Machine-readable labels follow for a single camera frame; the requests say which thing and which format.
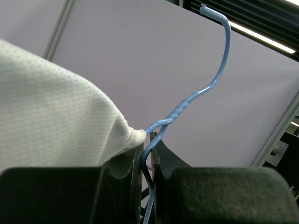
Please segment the white t shirt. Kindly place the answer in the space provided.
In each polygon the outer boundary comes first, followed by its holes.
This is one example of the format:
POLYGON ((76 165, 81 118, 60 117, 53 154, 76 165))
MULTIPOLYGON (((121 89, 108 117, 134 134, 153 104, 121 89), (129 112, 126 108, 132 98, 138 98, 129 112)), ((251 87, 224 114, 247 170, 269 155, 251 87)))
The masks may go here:
POLYGON ((1 171, 100 166, 145 139, 90 81, 1 40, 1 171))

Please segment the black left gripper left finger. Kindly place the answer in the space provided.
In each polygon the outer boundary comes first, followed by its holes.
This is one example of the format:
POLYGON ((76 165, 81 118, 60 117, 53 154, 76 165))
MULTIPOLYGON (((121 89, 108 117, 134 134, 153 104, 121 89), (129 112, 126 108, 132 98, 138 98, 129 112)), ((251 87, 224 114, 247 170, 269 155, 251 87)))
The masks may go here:
POLYGON ((143 145, 97 167, 9 168, 0 175, 3 224, 137 224, 143 145))

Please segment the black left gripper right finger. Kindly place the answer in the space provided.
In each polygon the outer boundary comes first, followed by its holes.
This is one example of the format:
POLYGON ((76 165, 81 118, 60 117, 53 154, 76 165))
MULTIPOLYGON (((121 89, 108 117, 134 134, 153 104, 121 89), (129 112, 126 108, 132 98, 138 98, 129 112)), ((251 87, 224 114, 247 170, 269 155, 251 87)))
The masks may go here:
POLYGON ((162 141, 151 152, 158 224, 296 224, 299 208, 274 169, 194 168, 162 141))

